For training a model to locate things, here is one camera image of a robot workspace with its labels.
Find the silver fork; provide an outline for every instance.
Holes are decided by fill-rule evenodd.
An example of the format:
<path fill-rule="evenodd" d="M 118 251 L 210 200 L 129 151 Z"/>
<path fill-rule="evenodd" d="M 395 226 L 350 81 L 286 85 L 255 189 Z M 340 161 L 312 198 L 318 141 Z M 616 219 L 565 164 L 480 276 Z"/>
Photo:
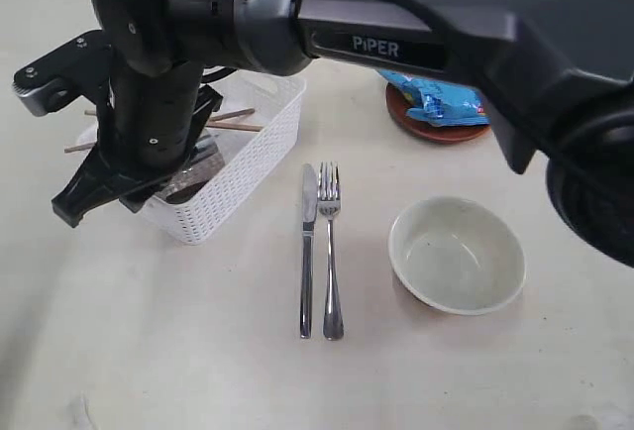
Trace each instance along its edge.
<path fill-rule="evenodd" d="M 341 315 L 337 273 L 335 271 L 335 233 L 333 222 L 341 210 L 341 187 L 339 167 L 322 162 L 319 168 L 319 200 L 317 207 L 328 219 L 328 284 L 326 287 L 326 310 L 324 312 L 324 336 L 329 341 L 344 337 L 344 320 Z"/>

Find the table surface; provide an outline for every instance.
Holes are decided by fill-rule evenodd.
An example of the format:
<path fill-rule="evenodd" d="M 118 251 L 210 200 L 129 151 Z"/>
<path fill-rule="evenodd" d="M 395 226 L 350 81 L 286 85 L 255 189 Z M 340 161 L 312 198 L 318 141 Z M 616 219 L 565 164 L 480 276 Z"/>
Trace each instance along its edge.
<path fill-rule="evenodd" d="M 14 71 L 96 27 L 89 0 L 0 0 L 0 428 L 634 428 L 634 272 L 552 209 L 543 158 L 514 175 L 489 134 L 450 148 L 389 119 L 384 82 L 319 60 L 297 146 L 203 245 L 180 245 L 119 204 L 71 230 L 50 199 L 80 162 L 78 101 L 31 117 Z M 298 338 L 301 165 L 336 160 L 343 341 Z M 520 238 L 522 295 L 500 312 L 444 315 L 394 278 L 387 234 L 435 195 L 475 200 Z"/>

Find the table knife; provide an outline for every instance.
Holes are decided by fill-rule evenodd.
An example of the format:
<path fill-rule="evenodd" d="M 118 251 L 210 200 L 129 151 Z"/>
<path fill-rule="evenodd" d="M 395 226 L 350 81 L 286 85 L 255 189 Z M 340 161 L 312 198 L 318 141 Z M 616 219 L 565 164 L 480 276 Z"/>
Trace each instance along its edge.
<path fill-rule="evenodd" d="M 317 217 L 317 176 L 310 164 L 303 168 L 302 185 L 302 260 L 299 335 L 310 338 L 313 318 L 313 238 Z"/>

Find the bowl rim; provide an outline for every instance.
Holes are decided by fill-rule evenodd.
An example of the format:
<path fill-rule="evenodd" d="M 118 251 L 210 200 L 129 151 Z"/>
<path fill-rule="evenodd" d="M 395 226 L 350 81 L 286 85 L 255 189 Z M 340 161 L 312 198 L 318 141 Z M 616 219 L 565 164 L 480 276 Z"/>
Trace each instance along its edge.
<path fill-rule="evenodd" d="M 477 208 L 480 209 L 481 211 L 485 212 L 486 214 L 492 216 L 494 219 L 496 219 L 497 223 L 499 223 L 508 233 L 508 235 L 510 236 L 511 240 L 515 242 L 515 244 L 517 245 L 517 250 L 519 251 L 519 259 L 520 259 L 520 266 L 521 266 L 521 277 L 519 279 L 519 282 L 517 283 L 517 285 L 515 286 L 515 288 L 513 288 L 513 291 L 511 293 L 509 293 L 509 295 L 504 298 L 503 300 L 501 300 L 498 303 L 495 303 L 491 306 L 485 306 L 483 308 L 478 308 L 478 309 L 462 309 L 462 308 L 453 308 L 450 306 L 446 306 L 444 304 L 438 303 L 436 301 L 434 301 L 433 299 L 429 298 L 428 296 L 426 296 L 425 294 L 423 294 L 420 290 L 416 289 L 414 286 L 411 285 L 411 283 L 407 280 L 407 278 L 405 277 L 405 273 L 403 273 L 403 270 L 401 269 L 398 260 L 395 258 L 395 250 L 394 250 L 394 234 L 395 234 L 395 230 L 396 227 L 398 225 L 398 223 L 403 220 L 404 217 L 406 217 L 407 215 L 411 214 L 412 211 L 414 209 L 417 209 L 421 206 L 427 206 L 429 207 L 431 204 L 436 203 L 436 202 L 440 202 L 440 201 L 454 201 L 454 202 L 460 202 L 462 204 L 466 204 L 469 207 L 473 207 L 473 208 Z M 487 313 L 492 313 L 493 311 L 497 311 L 501 308 L 503 308 L 504 306 L 508 305 L 509 303 L 511 303 L 513 300 L 515 300 L 515 298 L 519 295 L 519 293 L 522 291 L 522 288 L 524 287 L 524 283 L 526 282 L 526 259 L 524 256 L 524 250 L 522 249 L 522 245 L 519 241 L 519 239 L 517 238 L 517 236 L 515 235 L 515 233 L 511 230 L 511 228 L 501 219 L 499 218 L 496 214 L 494 214 L 493 212 L 491 212 L 490 210 L 488 210 L 486 207 L 480 205 L 477 202 L 474 202 L 472 200 L 469 199 L 465 199 L 462 197 L 454 197 L 454 196 L 449 196 L 449 195 L 440 195 L 440 196 L 435 196 L 435 197 L 430 197 L 428 199 L 422 199 L 422 200 L 418 200 L 410 205 L 408 205 L 407 207 L 405 207 L 403 210 L 401 210 L 401 212 L 396 216 L 396 218 L 394 219 L 394 222 L 392 223 L 392 226 L 389 229 L 389 236 L 387 239 L 387 252 L 389 254 L 389 261 L 392 265 L 392 271 L 394 272 L 394 274 L 396 274 L 396 276 L 398 277 L 399 281 L 403 284 L 403 286 L 405 286 L 405 288 L 407 288 L 407 290 L 412 293 L 417 299 L 419 299 L 420 301 L 422 301 L 423 303 L 432 306 L 436 309 L 439 309 L 440 311 L 444 311 L 446 313 L 450 313 L 450 314 L 458 314 L 458 315 L 462 315 L 462 316 L 479 316 L 482 314 L 487 314 Z"/>

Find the red plate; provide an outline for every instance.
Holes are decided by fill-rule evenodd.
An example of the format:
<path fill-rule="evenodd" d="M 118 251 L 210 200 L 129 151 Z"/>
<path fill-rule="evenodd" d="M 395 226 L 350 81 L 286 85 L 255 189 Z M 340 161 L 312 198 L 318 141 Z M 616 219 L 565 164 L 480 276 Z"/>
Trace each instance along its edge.
<path fill-rule="evenodd" d="M 414 120 L 407 116 L 407 110 L 412 107 L 411 103 L 396 87 L 390 84 L 385 89 L 385 101 L 389 115 L 398 126 L 418 138 L 434 143 L 449 145 L 473 140 L 490 129 L 488 125 L 436 127 L 424 121 Z"/>

